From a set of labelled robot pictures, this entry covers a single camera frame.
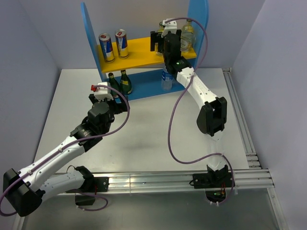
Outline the clear glass bottle green cap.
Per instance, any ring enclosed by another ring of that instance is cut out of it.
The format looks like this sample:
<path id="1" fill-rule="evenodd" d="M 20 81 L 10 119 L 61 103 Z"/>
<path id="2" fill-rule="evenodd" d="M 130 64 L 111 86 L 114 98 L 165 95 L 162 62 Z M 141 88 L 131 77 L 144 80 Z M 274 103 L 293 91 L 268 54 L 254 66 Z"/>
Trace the clear glass bottle green cap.
<path id="1" fill-rule="evenodd" d="M 157 32 L 163 32 L 164 30 L 164 26 L 163 26 L 163 22 L 161 21 L 159 23 L 159 29 L 157 30 Z M 155 43 L 155 53 L 158 55 L 158 56 L 162 56 L 163 54 L 161 52 L 159 52 L 159 44 L 158 43 Z"/>

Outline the red bull can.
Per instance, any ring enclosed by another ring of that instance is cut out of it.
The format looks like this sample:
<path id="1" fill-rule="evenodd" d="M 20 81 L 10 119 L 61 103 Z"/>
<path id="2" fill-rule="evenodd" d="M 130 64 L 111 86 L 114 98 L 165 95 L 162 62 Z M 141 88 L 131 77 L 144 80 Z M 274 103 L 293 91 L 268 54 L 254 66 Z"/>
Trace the red bull can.
<path id="1" fill-rule="evenodd" d="M 129 51 L 126 31 L 122 29 L 115 31 L 115 39 L 118 49 L 118 56 L 120 58 L 127 58 L 129 56 Z"/>
<path id="2" fill-rule="evenodd" d="M 111 37 L 107 33 L 99 35 L 99 43 L 102 49 L 103 57 L 106 63 L 111 63 L 115 60 Z"/>

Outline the plastic water bottle blue cap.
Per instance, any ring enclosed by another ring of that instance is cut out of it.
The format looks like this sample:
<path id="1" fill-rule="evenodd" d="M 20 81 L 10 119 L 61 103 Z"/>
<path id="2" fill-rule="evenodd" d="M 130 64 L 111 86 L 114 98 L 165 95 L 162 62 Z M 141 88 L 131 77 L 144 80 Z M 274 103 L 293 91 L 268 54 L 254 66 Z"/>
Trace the plastic water bottle blue cap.
<path id="1" fill-rule="evenodd" d="M 172 89 L 173 76 L 167 71 L 166 67 L 163 68 L 161 87 L 164 91 Z"/>

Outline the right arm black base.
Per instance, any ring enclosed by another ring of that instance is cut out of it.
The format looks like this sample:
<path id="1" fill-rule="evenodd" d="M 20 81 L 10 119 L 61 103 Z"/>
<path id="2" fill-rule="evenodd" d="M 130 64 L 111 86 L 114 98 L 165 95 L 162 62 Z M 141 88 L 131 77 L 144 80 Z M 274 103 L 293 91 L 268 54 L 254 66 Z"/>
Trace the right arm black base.
<path id="1" fill-rule="evenodd" d="M 233 188 L 235 182 L 230 172 L 195 173 L 189 182 L 194 189 L 213 189 L 205 192 L 210 202 L 222 202 L 226 199 L 226 189 Z"/>

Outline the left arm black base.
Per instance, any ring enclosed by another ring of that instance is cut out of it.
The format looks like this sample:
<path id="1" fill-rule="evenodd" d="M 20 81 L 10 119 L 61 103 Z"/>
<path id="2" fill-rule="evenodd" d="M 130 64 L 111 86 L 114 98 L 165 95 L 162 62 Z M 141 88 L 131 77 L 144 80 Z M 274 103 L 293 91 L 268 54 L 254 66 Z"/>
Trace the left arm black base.
<path id="1" fill-rule="evenodd" d="M 101 210 L 108 205 L 108 200 L 98 193 L 107 192 L 108 186 L 108 177 L 93 177 L 91 179 L 86 179 L 85 185 L 82 185 L 81 188 L 69 190 L 68 193 L 75 193 L 74 201 L 77 208 L 82 208 L 87 211 Z M 98 199 L 105 201 L 103 207 L 90 208 Z"/>

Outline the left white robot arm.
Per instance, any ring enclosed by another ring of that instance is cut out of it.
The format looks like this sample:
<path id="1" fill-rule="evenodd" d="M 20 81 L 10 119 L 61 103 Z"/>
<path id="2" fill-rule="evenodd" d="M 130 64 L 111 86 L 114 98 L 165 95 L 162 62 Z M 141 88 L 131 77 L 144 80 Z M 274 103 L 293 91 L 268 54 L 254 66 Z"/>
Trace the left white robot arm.
<path id="1" fill-rule="evenodd" d="M 130 112 L 128 97 L 119 95 L 120 102 L 99 101 L 89 95 L 93 106 L 69 136 L 50 153 L 31 165 L 15 171 L 9 169 L 3 175 L 3 194 L 15 213 L 21 217 L 34 212 L 44 201 L 67 191 L 93 192 L 95 179 L 84 166 L 78 166 L 72 173 L 54 177 L 53 174 L 66 163 L 88 152 L 103 137 L 111 135 L 110 126 L 114 116 Z"/>

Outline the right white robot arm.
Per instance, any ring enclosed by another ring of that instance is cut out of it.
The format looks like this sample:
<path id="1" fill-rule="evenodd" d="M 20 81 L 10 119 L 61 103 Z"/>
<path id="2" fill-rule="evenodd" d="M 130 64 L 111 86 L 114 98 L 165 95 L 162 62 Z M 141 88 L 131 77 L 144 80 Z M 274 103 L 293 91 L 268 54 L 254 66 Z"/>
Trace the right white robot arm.
<path id="1" fill-rule="evenodd" d="M 219 135 L 224 130 L 227 117 L 227 100 L 210 91 L 195 73 L 191 64 L 181 55 L 180 35 L 180 30 L 175 33 L 171 31 L 150 32 L 150 50 L 153 51 L 155 44 L 158 44 L 158 50 L 163 54 L 167 72 L 184 87 L 184 91 L 175 102 L 171 113 L 167 132 L 168 149 L 173 159 L 181 164 L 193 164 L 209 158 L 207 164 L 207 170 L 210 172 L 207 176 L 208 183 L 217 187 L 224 181 L 224 175 L 221 171 L 228 171 L 227 161 L 223 154 L 210 153 L 197 160 L 180 161 L 175 157 L 171 148 L 172 121 L 177 105 L 186 92 L 189 92 L 200 109 L 196 120 L 198 129 L 201 133 L 212 137 L 215 142 L 221 139 Z"/>

